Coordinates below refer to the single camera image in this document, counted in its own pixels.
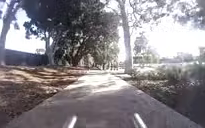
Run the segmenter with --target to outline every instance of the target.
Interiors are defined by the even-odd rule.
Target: concrete path
[[[135,128],[134,113],[147,128],[200,128],[125,81],[98,71],[90,71],[6,128],[65,128],[74,115],[75,128]]]

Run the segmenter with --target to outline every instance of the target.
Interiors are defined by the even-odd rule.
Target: wall
[[[6,65],[40,66],[47,65],[48,59],[45,55],[31,54],[6,49],[5,62]]]

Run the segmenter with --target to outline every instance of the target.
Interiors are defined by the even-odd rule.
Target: white line
[[[77,116],[72,116],[72,118],[68,119],[68,121],[65,122],[62,128],[74,128],[77,121]]]
[[[147,128],[146,124],[143,122],[142,118],[139,116],[138,113],[134,114],[134,124],[136,128]]]

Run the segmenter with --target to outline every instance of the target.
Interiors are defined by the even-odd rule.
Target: dirt ground
[[[75,82],[83,68],[0,67],[0,127]]]

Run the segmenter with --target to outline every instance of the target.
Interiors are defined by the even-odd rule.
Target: bright sky
[[[39,39],[25,39],[25,29],[23,23],[28,18],[23,11],[18,13],[18,23],[20,30],[14,30],[11,25],[9,34],[7,35],[6,48],[35,53],[36,49],[44,48],[44,42]],[[2,28],[2,20],[0,20],[0,31]],[[124,60],[124,41],[123,32],[120,27],[120,60]],[[132,37],[132,44],[137,34]],[[195,30],[189,26],[181,26],[174,23],[172,19],[164,19],[162,23],[152,32],[147,33],[149,37],[149,45],[154,47],[161,56],[175,56],[177,52],[187,52],[198,55],[198,47],[205,45],[205,31]]]

